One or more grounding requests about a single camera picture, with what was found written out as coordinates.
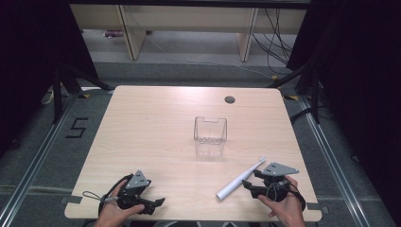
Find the clear plastic container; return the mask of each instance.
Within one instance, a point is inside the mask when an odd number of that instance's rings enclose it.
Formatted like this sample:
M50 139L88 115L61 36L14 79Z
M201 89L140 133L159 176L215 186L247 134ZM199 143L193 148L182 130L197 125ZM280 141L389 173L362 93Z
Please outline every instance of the clear plastic container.
M220 156L227 141L227 119L197 116L194 139L197 155Z

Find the hand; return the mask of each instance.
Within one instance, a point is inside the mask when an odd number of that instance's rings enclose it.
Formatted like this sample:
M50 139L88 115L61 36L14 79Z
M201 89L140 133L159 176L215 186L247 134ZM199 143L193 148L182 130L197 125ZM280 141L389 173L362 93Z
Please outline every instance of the hand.
M120 188L127 180L121 182L112 192L111 197L116 197ZM135 215L145 209L143 204L135 205L129 209L121 209L116 201L109 201L100 212L99 218L95 223L95 227L119 227L124 221L132 215Z
M294 179L289 176L286 176L286 178L289 183L295 187L298 186L298 183ZM263 195L259 195L257 198L271 209L271 212L269 213L270 218L277 216L277 218L287 227L305 226L301 203L292 193L288 193L286 198L279 202L271 201Z

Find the round hole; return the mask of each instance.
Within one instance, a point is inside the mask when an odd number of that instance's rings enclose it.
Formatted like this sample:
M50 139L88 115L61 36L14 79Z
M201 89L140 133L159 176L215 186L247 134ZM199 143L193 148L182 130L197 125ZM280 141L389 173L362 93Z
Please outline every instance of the round hole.
M226 97L224 98L224 100L225 100L227 103L229 103L229 104L235 103L235 98L234 98L233 96L226 96Z

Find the wooden table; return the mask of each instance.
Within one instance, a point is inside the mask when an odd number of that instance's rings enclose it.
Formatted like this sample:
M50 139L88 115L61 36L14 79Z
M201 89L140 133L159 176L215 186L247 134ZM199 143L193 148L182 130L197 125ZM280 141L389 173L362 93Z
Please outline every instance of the wooden table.
M233 96L235 103L225 102ZM196 116L227 118L222 156L197 156ZM240 186L224 201L216 193L265 155L298 168L292 175L306 202L317 202L280 92L265 88L119 86L115 89L79 175L73 196L85 190L104 195L123 176L141 169L152 180L142 194L166 198L152 216L133 219L269 221L270 211ZM251 176L249 182L263 185ZM68 203L69 218L97 218L98 201ZM304 211L318 221L321 211Z

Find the black strap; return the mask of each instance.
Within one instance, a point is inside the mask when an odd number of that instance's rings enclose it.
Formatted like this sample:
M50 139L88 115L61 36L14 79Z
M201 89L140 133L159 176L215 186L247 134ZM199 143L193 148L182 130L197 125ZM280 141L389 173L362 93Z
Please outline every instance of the black strap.
M297 189L297 191L293 191L293 190L291 190L291 189L288 189L288 188L284 187L283 185L281 186L281 188L283 188L283 189L286 190L287 192L292 193L296 198L298 198L298 200L299 200L300 203L301 203L302 211L304 211L305 208L306 208L306 201L305 201L304 197L301 195L301 193L298 191L298 188L297 188L296 186L294 186L294 185L292 185L292 186L293 186L295 189Z

